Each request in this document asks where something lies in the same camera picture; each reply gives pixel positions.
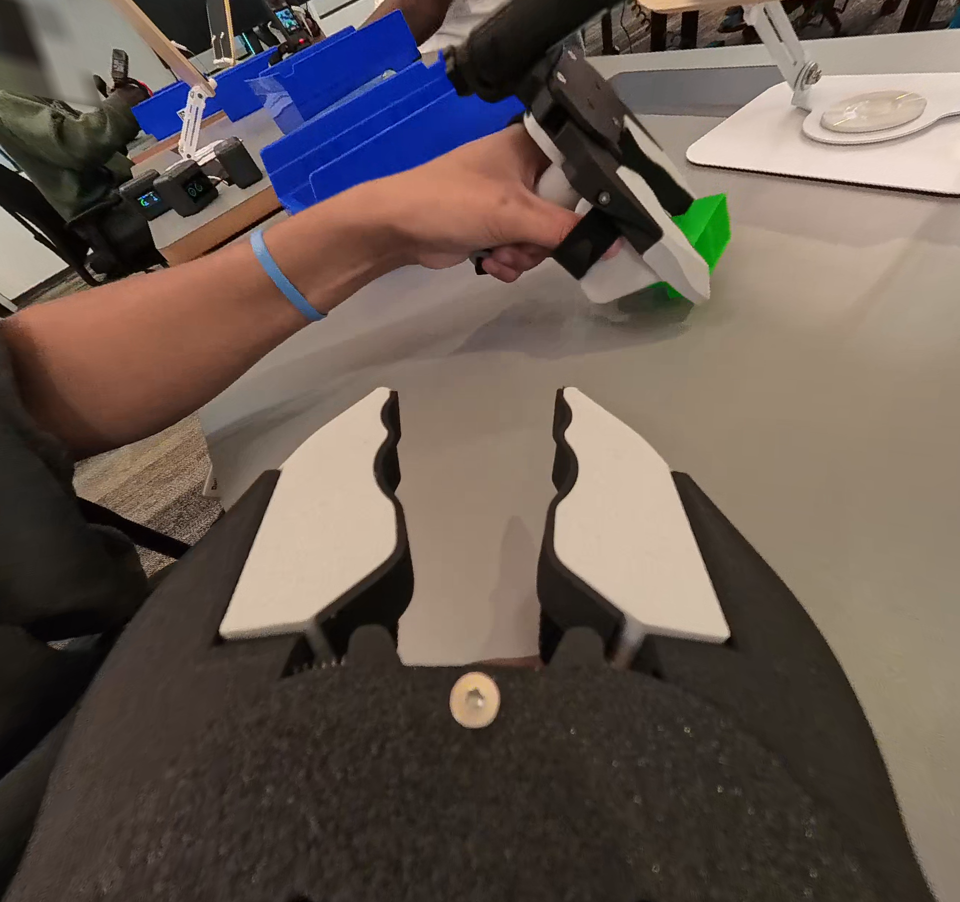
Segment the wooden edged table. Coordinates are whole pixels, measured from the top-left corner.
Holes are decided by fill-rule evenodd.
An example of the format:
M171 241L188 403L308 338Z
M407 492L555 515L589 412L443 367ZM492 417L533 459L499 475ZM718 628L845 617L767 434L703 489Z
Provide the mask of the wooden edged table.
M263 177L245 189L220 185L218 197L194 215L182 217L170 211L149 221L153 244L169 265L205 256L282 212L261 158L261 150L281 136L280 128L262 109L236 123L224 114L203 122L200 144L208 145L230 137L240 139L263 172Z

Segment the black curved panel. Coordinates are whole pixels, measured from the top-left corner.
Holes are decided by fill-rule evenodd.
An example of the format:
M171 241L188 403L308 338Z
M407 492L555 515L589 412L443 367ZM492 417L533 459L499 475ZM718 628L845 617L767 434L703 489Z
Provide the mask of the black curved panel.
M205 0L214 71L237 64L230 0Z

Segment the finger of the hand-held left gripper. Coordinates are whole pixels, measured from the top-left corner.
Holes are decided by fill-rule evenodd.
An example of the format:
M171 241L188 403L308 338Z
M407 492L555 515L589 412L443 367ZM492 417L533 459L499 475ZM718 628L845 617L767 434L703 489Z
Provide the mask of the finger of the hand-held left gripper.
M692 304L709 300L709 266L673 221L662 224L661 238L646 251L646 264L661 282Z
M619 137L620 164L639 175L671 217L688 212L694 195L687 180L666 152L630 113L623 117Z

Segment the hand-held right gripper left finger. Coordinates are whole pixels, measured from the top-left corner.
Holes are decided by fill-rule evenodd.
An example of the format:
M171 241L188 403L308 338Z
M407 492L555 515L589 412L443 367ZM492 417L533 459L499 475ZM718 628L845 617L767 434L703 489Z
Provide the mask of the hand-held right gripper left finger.
M294 636L322 663L354 632L393 644L414 594L402 504L399 394L377 388L309 436L280 466L220 622L224 642Z

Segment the person's left hand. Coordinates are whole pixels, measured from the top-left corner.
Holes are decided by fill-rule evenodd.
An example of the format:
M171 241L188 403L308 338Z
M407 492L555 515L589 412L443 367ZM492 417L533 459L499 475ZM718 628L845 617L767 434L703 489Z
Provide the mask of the person's left hand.
M585 218L536 192L551 167L512 126L409 171L366 184L353 259L369 282L406 266L447 269L487 251L482 269L510 284L553 258Z

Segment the small black box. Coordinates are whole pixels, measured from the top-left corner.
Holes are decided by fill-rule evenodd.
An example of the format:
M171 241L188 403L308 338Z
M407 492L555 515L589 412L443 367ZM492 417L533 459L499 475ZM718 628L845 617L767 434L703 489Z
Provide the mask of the small black box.
M263 171L238 138L215 140L200 149L198 166L214 182L246 189L263 179Z

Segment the black device with green display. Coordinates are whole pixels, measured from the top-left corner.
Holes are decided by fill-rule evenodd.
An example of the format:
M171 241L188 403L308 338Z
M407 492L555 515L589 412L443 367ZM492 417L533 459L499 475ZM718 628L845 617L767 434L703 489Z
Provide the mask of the black device with green display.
M153 190L182 218L203 211L219 197L217 184L193 159L183 159L153 180Z
M148 169L117 188L119 197L148 221L170 211L170 206L157 191L160 175L156 169Z

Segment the black metal bar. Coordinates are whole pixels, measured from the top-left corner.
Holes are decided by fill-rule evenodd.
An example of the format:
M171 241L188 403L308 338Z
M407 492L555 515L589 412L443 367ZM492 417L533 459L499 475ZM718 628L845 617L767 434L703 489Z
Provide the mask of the black metal bar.
M116 530L138 548L145 548L173 560L184 557L191 548L191 545L179 539L129 520L97 502L83 498L78 498L77 501L80 511L90 524Z

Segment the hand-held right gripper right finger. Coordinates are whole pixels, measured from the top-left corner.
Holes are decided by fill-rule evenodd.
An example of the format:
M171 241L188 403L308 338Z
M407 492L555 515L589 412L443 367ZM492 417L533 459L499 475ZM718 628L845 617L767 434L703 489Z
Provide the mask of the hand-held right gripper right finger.
M599 637L629 668L650 637L723 645L730 625L673 472L637 432L578 388L557 390L555 452L536 563L538 654L567 632Z

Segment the person's left forearm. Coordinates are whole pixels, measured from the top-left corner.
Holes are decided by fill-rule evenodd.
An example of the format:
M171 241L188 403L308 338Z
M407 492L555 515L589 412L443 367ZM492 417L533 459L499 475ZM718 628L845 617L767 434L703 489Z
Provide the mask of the person's left forearm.
M344 196L264 231L279 267L325 314L373 281L354 260L363 215ZM263 273L249 239L2 323L30 414L75 460L170 427L311 324Z

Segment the green two-stud toy block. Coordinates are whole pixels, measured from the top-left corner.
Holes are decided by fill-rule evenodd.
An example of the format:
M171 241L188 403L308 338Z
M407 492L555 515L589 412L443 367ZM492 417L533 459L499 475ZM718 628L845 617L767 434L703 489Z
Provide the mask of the green two-stud toy block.
M710 271L710 282L712 282L714 269L731 242L731 219L727 194L721 192L698 198L694 200L686 214L675 216L670 221L678 226L706 262ZM643 258L646 264L646 252ZM661 282L658 276L655 284L660 294L666 298L677 301L687 300Z

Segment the blue wristband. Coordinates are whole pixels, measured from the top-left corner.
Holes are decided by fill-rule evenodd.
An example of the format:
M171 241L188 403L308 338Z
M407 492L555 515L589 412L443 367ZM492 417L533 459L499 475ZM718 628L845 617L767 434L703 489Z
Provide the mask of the blue wristband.
M308 323L316 323L326 319L327 315L314 307L282 271L267 246L263 230L257 229L253 231L249 236L248 243L263 273L299 316Z

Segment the white stand with wooden board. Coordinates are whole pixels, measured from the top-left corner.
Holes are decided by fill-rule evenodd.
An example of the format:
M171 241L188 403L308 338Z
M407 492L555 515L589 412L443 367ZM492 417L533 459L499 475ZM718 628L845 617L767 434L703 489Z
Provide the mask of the white stand with wooden board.
M171 70L176 79L188 87L188 97L176 150L179 161L196 161L201 144L201 128L205 108L216 91L216 81L208 78L186 58L162 31L146 16L133 0L106 0L123 17L138 37Z
M921 195L959 193L958 62L945 72L824 75L781 0L636 0L651 11L735 4L782 81L693 143L690 164Z

